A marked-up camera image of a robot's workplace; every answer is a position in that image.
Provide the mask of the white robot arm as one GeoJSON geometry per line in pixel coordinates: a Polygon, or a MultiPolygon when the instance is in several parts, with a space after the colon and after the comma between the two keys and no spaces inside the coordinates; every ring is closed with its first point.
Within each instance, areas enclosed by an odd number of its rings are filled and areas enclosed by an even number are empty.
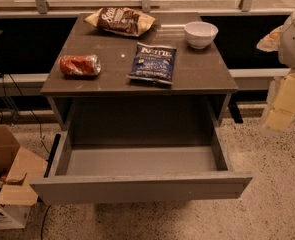
{"type": "Polygon", "coordinates": [[[265,52],[278,52],[281,64],[290,68],[288,74],[270,85],[261,132],[275,135],[285,130],[295,118],[295,10],[286,21],[263,39],[256,48],[265,52]]]}

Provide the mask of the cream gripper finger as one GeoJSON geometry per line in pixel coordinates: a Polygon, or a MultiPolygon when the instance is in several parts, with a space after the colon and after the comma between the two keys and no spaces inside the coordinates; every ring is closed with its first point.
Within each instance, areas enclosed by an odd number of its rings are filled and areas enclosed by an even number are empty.
{"type": "Polygon", "coordinates": [[[285,130],[294,118],[294,114],[272,109],[267,113],[263,125],[269,130],[280,132],[285,130]]]}

